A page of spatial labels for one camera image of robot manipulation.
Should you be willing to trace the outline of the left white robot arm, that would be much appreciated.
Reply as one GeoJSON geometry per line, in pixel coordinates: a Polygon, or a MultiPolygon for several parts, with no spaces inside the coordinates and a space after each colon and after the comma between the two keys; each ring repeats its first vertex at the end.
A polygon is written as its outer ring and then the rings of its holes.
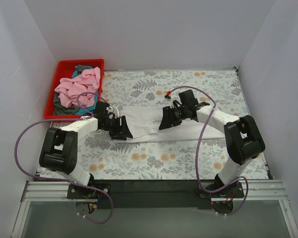
{"type": "Polygon", "coordinates": [[[41,167],[80,184],[78,191],[84,198],[91,198],[96,187],[91,183],[92,175],[77,163],[78,143],[99,129],[107,131],[110,138],[115,140],[126,141],[133,137],[126,117],[120,114],[119,109],[106,102],[98,102],[91,114],[67,126],[49,128],[39,158],[41,167]]]}

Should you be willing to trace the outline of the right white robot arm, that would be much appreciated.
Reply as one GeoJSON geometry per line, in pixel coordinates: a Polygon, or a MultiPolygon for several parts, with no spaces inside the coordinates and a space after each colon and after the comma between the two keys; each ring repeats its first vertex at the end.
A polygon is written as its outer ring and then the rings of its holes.
{"type": "Polygon", "coordinates": [[[197,178],[199,189],[208,194],[216,193],[226,197],[233,191],[233,186],[242,179],[242,172],[264,150],[265,143],[255,122],[255,119],[246,115],[234,116],[216,108],[216,102],[199,102],[193,93],[193,87],[184,87],[178,97],[172,97],[171,91],[164,96],[169,106],[162,109],[162,121],[159,130],[169,129],[181,125],[185,119],[202,123],[202,131],[198,142],[202,141],[207,126],[222,132],[225,136],[228,159],[222,170],[216,175],[214,182],[203,187],[200,178],[197,178]]]}

